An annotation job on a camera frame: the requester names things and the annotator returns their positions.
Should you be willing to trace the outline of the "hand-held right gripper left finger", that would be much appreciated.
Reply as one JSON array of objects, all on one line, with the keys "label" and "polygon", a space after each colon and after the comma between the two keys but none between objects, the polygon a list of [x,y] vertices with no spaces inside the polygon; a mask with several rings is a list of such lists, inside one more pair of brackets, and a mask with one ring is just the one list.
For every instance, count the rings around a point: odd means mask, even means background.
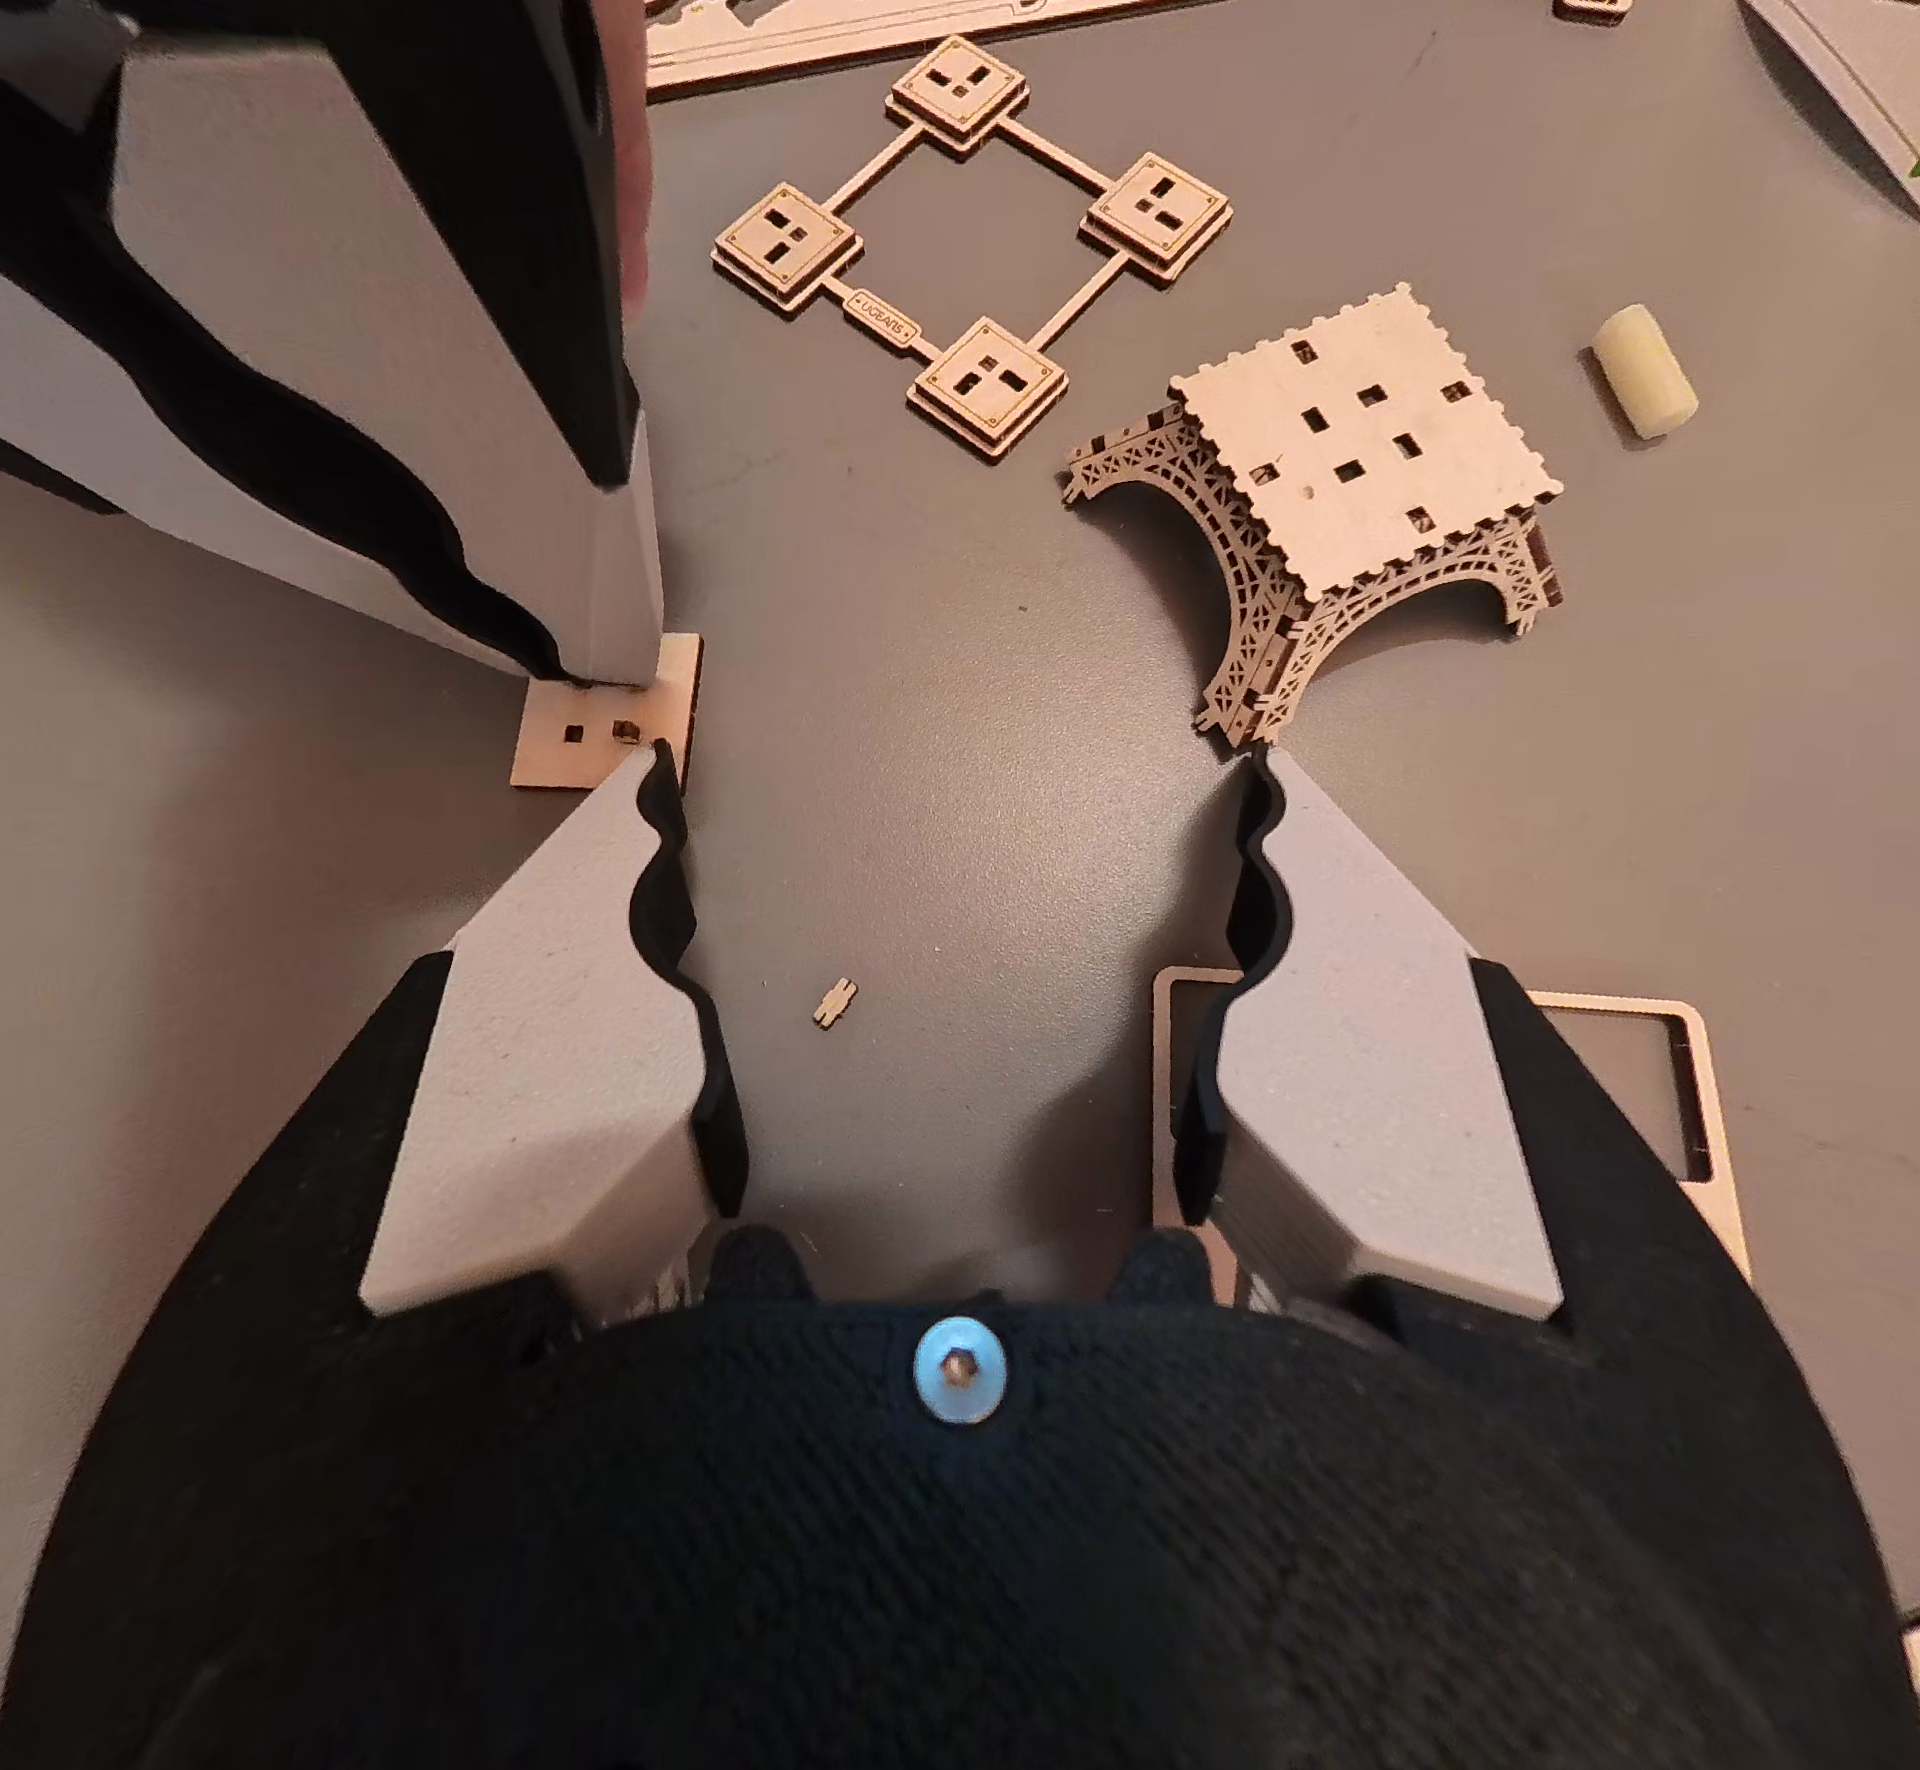
[{"label": "hand-held right gripper left finger", "polygon": [[633,750],[452,941],[360,1300],[548,1277],[587,1321],[683,1310],[751,1143],[695,935],[669,745]]}]

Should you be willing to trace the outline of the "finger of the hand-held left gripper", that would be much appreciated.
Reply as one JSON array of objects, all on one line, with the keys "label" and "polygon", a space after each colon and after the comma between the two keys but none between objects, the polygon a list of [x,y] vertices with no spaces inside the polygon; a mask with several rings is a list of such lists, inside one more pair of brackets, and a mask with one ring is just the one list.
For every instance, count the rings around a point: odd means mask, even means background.
[{"label": "finger of the hand-held left gripper", "polygon": [[443,500],[234,356],[110,222],[103,126],[4,87],[4,472],[535,678],[553,629],[485,584]]},{"label": "finger of the hand-held left gripper", "polygon": [[317,47],[136,37],[117,80],[117,241],[231,356],[406,465],[466,567],[563,672],[652,682],[662,557],[645,415],[594,485],[339,66]]}]

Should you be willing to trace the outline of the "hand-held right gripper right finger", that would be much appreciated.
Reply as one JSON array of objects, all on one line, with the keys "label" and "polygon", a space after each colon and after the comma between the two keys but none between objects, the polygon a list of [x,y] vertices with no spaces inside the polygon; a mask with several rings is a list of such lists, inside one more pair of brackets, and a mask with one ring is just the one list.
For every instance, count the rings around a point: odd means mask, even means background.
[{"label": "hand-held right gripper right finger", "polygon": [[1563,1301],[1465,936],[1299,761],[1245,764],[1228,936],[1172,1193],[1274,1294],[1393,1278],[1543,1321]]}]

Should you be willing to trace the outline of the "small square wooden plate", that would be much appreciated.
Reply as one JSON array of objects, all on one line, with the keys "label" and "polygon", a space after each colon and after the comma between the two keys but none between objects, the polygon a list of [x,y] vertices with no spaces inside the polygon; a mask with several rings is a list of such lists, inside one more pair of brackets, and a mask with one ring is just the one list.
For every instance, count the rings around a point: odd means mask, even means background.
[{"label": "small square wooden plate", "polygon": [[512,785],[599,791],[635,752],[668,745],[686,785],[689,731],[705,669],[699,632],[663,632],[650,683],[531,682],[522,702]]}]

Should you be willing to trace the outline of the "person's left hand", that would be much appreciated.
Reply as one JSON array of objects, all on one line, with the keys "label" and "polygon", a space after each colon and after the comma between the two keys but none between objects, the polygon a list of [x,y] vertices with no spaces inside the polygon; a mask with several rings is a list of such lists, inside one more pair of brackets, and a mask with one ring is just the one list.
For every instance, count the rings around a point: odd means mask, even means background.
[{"label": "person's left hand", "polygon": [[650,219],[655,195],[645,0],[590,0],[590,5],[599,24],[614,139],[622,310],[627,319],[635,319],[645,308],[650,283]]}]

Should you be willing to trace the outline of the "punched-out wooden parts sheet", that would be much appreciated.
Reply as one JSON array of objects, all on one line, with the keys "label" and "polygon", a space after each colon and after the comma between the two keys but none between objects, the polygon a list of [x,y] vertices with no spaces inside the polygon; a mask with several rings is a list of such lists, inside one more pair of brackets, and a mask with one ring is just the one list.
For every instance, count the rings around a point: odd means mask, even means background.
[{"label": "punched-out wooden parts sheet", "polygon": [[[1237,968],[1166,965],[1149,987],[1149,1122],[1152,1122],[1152,1224],[1179,1228],[1184,1221],[1172,1158],[1184,1090],[1175,1081],[1175,994],[1184,988],[1237,987]],[[1618,998],[1586,991],[1530,991],[1543,1015],[1562,1021],[1572,1015],[1656,1021],[1668,1035],[1668,1061],[1674,1063],[1676,1094],[1687,1129],[1687,1163],[1676,1179],[1699,1219],[1715,1234],[1744,1278],[1753,1278],[1751,1251],[1741,1228],[1740,1181],[1718,1104],[1715,1057],[1711,1031],[1699,1008],[1678,998]]]}]

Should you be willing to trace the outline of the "wooden lattice tower base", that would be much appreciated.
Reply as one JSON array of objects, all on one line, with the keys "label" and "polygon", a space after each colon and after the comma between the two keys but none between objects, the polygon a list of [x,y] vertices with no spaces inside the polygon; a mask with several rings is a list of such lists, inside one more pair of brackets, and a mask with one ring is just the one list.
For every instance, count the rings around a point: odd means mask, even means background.
[{"label": "wooden lattice tower base", "polygon": [[1363,626],[1490,586],[1501,629],[1563,600],[1541,511],[1563,485],[1409,284],[1255,341],[1066,461],[1060,500],[1149,485],[1204,535],[1231,635],[1192,712],[1228,747],[1278,745]]}]

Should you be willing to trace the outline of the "pale wax cylinder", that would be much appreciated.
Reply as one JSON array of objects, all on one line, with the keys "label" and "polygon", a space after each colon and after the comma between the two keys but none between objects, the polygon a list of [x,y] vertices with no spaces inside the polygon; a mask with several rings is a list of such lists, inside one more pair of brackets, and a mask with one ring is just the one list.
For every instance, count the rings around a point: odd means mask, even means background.
[{"label": "pale wax cylinder", "polygon": [[1687,367],[1645,301],[1613,310],[1596,330],[1593,360],[1638,441],[1668,441],[1699,412]]}]

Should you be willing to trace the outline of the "wooden four-pad square frame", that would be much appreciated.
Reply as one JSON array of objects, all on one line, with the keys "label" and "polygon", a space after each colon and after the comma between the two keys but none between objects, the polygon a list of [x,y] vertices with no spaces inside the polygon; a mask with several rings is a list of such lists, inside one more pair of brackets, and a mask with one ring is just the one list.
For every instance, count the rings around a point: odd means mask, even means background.
[{"label": "wooden four-pad square frame", "polygon": [[[1007,58],[967,35],[942,37],[889,87],[890,145],[830,198],[810,198],[790,182],[777,185],[725,227],[709,250],[718,277],[781,319],[797,319],[827,296],[867,340],[895,356],[919,360],[905,402],[988,464],[1007,458],[1070,390],[1070,372],[1048,347],[1120,274],[1133,270],[1165,290],[1232,222],[1232,204],[1219,188],[1162,153],[1140,153],[1116,176],[1094,171],[1025,123],[1030,94],[1025,76]],[[935,346],[899,304],[850,283],[866,241],[847,212],[915,150],[968,165],[995,145],[1089,198],[1076,231],[1103,260],[1038,330],[1015,334],[979,316],[948,346]]]}]

